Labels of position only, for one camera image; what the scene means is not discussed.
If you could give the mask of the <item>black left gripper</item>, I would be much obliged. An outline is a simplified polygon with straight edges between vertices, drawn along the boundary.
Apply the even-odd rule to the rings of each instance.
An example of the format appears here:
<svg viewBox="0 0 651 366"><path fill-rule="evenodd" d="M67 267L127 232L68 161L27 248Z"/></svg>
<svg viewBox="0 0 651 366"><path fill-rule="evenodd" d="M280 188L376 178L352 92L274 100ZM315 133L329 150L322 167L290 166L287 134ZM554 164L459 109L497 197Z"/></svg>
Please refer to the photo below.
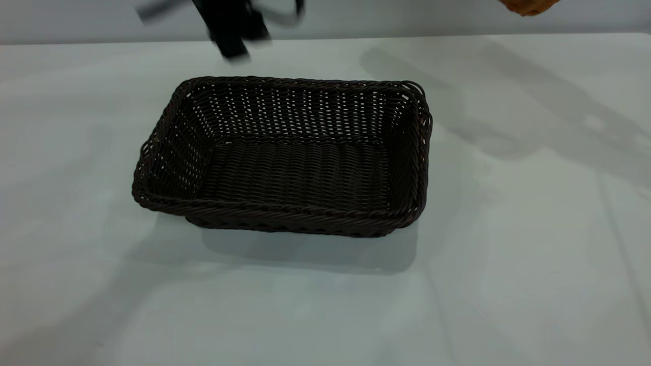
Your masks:
<svg viewBox="0 0 651 366"><path fill-rule="evenodd" d="M271 39L262 13L251 1L193 1L206 27L213 33L213 43L226 61L249 58L242 38L249 42L265 42Z"/></svg>

